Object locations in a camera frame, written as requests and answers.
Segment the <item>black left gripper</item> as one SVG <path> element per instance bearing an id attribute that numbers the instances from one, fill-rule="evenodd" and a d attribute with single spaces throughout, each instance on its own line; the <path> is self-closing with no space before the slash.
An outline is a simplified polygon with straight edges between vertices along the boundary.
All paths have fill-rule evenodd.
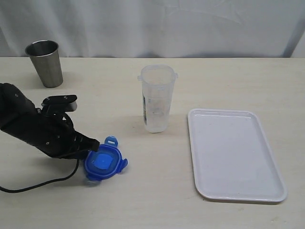
<path id="1" fill-rule="evenodd" d="M 76 152 L 97 151 L 100 145 L 98 140 L 75 132 L 66 112 L 45 116 L 35 107 L 18 110 L 2 104 L 0 130 L 52 158 L 78 159 Z"/>

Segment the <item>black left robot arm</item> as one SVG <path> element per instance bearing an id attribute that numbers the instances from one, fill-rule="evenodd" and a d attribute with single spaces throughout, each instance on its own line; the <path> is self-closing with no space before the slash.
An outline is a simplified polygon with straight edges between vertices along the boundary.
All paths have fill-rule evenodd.
<path id="1" fill-rule="evenodd" d="M 74 129 L 67 113 L 76 110 L 76 100 L 74 94 L 49 96 L 37 108 L 16 86 L 1 83 L 0 129 L 49 157 L 85 159 L 100 143 Z"/>

